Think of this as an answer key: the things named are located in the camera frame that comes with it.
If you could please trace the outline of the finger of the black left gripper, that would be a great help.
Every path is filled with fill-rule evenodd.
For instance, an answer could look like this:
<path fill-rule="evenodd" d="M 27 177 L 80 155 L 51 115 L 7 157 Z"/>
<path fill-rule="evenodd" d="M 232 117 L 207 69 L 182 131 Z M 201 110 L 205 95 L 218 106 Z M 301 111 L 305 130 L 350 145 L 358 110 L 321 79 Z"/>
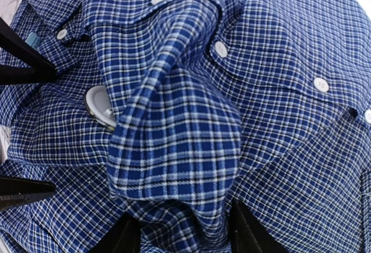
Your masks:
<path fill-rule="evenodd" d="M 57 79 L 55 66 L 26 44 L 4 20 L 1 20 L 1 49 L 28 65 L 27 68 L 1 65 L 1 85 L 46 83 Z"/>
<path fill-rule="evenodd" d="M 55 194 L 55 184 L 48 181 L 1 177 L 1 211 L 45 200 Z"/>

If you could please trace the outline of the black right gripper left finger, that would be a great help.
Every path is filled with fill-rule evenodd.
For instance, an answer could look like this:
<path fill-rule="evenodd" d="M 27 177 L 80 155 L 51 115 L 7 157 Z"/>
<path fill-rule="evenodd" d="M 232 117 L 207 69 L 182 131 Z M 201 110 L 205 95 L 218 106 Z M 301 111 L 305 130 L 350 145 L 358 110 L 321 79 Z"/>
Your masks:
<path fill-rule="evenodd" d="M 140 222 L 124 213 L 89 253 L 139 253 Z"/>

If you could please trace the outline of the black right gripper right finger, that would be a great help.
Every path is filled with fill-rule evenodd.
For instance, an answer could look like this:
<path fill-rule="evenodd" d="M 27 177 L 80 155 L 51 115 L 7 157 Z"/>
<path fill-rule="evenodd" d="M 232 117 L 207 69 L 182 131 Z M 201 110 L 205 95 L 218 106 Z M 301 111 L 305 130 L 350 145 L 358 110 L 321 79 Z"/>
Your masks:
<path fill-rule="evenodd" d="M 234 199 L 229 214 L 229 236 L 233 253 L 287 253 L 249 211 Z"/>

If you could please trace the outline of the blue plaid shirt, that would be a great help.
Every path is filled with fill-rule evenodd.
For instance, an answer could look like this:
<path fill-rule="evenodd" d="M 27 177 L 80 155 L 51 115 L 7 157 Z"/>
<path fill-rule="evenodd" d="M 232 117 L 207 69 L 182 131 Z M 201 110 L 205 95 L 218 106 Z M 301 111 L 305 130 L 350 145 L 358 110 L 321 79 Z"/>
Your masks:
<path fill-rule="evenodd" d="M 370 19 L 356 0 L 21 0 L 56 66 L 1 87 L 1 174 L 55 196 L 1 213 L 13 252 L 230 252 L 243 202 L 289 252 L 370 251 Z M 84 95 L 104 85 L 117 126 Z"/>

